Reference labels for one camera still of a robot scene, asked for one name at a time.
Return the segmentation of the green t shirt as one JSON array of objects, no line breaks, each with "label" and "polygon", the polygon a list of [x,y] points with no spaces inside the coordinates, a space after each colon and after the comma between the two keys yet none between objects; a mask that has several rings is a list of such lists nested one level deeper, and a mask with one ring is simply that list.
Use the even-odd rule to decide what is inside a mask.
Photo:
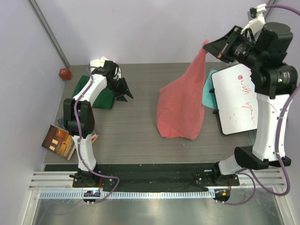
[{"label": "green t shirt", "polygon": [[[87,75],[81,76],[81,78],[79,79],[79,82],[75,86],[72,97],[76,96],[84,88],[84,86],[88,83],[89,79],[90,78]],[[97,109],[110,110],[113,107],[114,101],[115,101],[115,98],[114,98],[113,92],[110,89],[105,88],[97,96],[92,107],[97,108]]]}]

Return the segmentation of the white t shirt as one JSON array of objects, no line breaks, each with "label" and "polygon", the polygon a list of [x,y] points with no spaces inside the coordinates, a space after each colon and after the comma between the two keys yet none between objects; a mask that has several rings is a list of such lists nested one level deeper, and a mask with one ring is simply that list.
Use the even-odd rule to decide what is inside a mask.
[{"label": "white t shirt", "polygon": [[[109,59],[106,57],[101,57],[100,59],[91,60],[90,61],[90,71],[92,72],[92,69],[94,67],[96,67],[96,68],[103,67],[106,60],[109,60]],[[115,79],[118,80],[121,78],[121,69],[120,69],[119,65],[117,65],[116,72],[117,72],[117,74],[116,74],[117,77]]]}]

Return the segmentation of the pink t shirt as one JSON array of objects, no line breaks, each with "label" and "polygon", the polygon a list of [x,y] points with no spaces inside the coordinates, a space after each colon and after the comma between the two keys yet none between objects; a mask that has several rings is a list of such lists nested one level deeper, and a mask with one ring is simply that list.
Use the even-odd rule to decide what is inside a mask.
[{"label": "pink t shirt", "polygon": [[185,73],[159,90],[156,126],[162,138],[198,137],[205,113],[206,54],[201,47]]}]

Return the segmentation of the white dry-erase board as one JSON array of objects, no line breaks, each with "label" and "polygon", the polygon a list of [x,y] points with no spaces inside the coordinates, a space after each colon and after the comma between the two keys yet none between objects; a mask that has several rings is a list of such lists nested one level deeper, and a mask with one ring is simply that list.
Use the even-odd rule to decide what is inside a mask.
[{"label": "white dry-erase board", "polygon": [[224,135],[257,129],[258,106],[250,75],[251,70],[242,64],[211,75]]}]

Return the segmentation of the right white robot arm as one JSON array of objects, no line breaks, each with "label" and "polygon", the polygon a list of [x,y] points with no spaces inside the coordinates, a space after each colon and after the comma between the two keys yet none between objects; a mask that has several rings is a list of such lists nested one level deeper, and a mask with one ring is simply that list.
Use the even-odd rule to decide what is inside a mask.
[{"label": "right white robot arm", "polygon": [[296,93],[298,73],[284,58],[293,39],[288,25],[269,22],[260,28],[257,40],[250,28],[234,26],[225,36],[205,44],[204,49],[222,62],[237,61],[251,71],[258,103],[258,125],[252,146],[236,147],[234,154],[216,162],[212,181],[223,185],[243,169],[263,170],[290,166],[284,137],[286,115]]}]

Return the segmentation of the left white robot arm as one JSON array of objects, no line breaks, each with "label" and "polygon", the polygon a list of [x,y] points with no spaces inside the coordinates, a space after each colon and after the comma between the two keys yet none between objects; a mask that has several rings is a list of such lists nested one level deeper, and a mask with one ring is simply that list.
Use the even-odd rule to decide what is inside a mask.
[{"label": "left white robot arm", "polygon": [[78,170],[71,177],[74,184],[83,184],[95,187],[101,178],[118,179],[98,173],[98,164],[94,157],[91,134],[95,127],[95,118],[92,105],[98,95],[108,88],[113,92],[117,101],[127,102],[125,96],[133,99],[127,82],[120,77],[120,67],[118,65],[88,67],[90,73],[89,82],[73,98],[67,98],[63,103],[64,127],[72,136],[76,144],[78,155]]}]

